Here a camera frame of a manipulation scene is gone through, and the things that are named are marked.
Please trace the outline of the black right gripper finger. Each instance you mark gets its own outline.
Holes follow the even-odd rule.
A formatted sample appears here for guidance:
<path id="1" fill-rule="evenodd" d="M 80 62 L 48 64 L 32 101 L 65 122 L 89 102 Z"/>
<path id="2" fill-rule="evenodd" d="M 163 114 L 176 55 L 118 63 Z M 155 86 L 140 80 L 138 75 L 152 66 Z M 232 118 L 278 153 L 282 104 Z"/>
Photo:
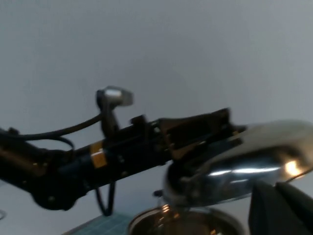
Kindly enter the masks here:
<path id="1" fill-rule="evenodd" d="M 289 183 L 256 183 L 248 226 L 251 235 L 311 235 L 313 199 Z"/>

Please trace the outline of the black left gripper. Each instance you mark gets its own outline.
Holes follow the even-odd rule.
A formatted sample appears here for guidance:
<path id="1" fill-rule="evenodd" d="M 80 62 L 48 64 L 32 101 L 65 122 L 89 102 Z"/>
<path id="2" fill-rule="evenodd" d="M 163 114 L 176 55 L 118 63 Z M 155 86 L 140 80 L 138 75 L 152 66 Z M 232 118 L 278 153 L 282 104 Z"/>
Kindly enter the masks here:
<path id="1" fill-rule="evenodd" d="M 137 134 L 129 150 L 129 164 L 135 167 L 155 167 L 168 161 L 180 161 L 197 149 L 201 142 L 209 145 L 207 150 L 210 154 L 221 154 L 241 145 L 241 138 L 230 137 L 247 129 L 246 125 L 231 123 L 228 108 L 155 121 L 148 121 L 140 115 L 131 119 L 131 125 Z"/>

